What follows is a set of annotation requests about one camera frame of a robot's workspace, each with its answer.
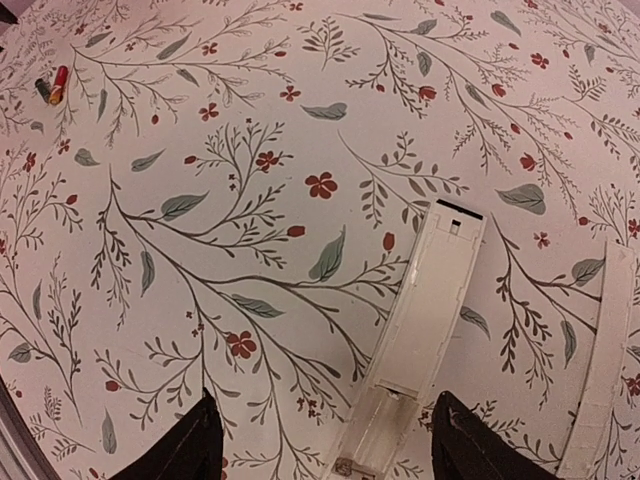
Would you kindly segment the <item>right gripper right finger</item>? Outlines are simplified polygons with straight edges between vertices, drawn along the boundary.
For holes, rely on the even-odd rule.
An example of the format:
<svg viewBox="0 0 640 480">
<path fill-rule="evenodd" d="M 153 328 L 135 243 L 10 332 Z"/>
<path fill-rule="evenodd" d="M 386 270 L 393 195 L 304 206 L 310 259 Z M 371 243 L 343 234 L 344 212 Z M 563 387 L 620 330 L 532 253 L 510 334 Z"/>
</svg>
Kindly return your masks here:
<svg viewBox="0 0 640 480">
<path fill-rule="evenodd" d="M 480 420 L 453 393 L 443 391 L 432 414 L 432 469 L 435 480 L 555 480 Z"/>
</svg>

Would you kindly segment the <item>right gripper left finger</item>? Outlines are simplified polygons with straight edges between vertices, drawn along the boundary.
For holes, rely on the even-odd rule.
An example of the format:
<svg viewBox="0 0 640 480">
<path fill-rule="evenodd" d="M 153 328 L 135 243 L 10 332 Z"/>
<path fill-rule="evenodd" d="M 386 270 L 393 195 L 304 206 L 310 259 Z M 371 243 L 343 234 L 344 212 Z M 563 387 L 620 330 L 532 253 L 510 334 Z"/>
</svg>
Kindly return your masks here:
<svg viewBox="0 0 640 480">
<path fill-rule="evenodd" d="M 220 480 L 224 433 L 215 398 L 202 398 L 147 452 L 112 476 L 114 480 Z"/>
</svg>

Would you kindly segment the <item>white remote control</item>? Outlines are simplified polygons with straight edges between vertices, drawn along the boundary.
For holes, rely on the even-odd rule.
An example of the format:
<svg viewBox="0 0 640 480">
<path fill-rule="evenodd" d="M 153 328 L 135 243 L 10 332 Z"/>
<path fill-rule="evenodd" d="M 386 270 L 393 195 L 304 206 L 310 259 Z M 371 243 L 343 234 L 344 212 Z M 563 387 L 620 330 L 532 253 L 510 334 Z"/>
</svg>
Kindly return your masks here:
<svg viewBox="0 0 640 480">
<path fill-rule="evenodd" d="M 475 268 L 485 216 L 444 199 L 431 203 L 385 330 L 325 479 L 383 479 L 403 449 L 435 381 Z"/>
</svg>

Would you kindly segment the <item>white remote battery cover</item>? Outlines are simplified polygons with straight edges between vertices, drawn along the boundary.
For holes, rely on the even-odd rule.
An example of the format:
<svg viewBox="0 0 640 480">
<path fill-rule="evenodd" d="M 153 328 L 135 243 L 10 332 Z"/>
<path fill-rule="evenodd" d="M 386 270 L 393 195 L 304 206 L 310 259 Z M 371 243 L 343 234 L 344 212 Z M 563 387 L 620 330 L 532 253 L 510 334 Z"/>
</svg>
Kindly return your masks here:
<svg viewBox="0 0 640 480">
<path fill-rule="evenodd" d="M 636 253 L 609 241 L 597 330 L 576 420 L 564 449 L 557 475 L 587 479 L 606 450 L 606 431 L 628 343 L 635 283 Z"/>
</svg>

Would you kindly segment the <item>dark green AAA battery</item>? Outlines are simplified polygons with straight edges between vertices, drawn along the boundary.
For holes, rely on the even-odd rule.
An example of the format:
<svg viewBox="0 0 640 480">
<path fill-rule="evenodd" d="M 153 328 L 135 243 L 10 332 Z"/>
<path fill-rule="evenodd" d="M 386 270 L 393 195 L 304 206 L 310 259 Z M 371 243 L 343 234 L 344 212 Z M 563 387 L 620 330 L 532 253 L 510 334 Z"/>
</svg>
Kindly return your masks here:
<svg viewBox="0 0 640 480">
<path fill-rule="evenodd" d="M 34 86 L 43 101 L 46 104 L 50 104 L 52 96 L 52 87 L 50 83 L 43 78 L 38 78 L 35 80 Z"/>
</svg>

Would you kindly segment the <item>red AAA battery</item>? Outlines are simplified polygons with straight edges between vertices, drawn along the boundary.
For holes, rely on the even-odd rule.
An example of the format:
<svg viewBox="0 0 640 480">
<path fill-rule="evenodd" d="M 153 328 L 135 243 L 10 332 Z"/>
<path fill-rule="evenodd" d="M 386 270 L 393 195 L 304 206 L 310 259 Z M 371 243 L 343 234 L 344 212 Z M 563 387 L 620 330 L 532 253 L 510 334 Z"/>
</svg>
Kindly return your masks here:
<svg viewBox="0 0 640 480">
<path fill-rule="evenodd" d="M 58 105 L 62 101 L 66 84 L 67 84 L 68 74 L 69 74 L 69 69 L 65 65 L 61 65 L 57 69 L 53 86 L 51 88 L 51 93 L 49 96 L 50 105 Z"/>
</svg>

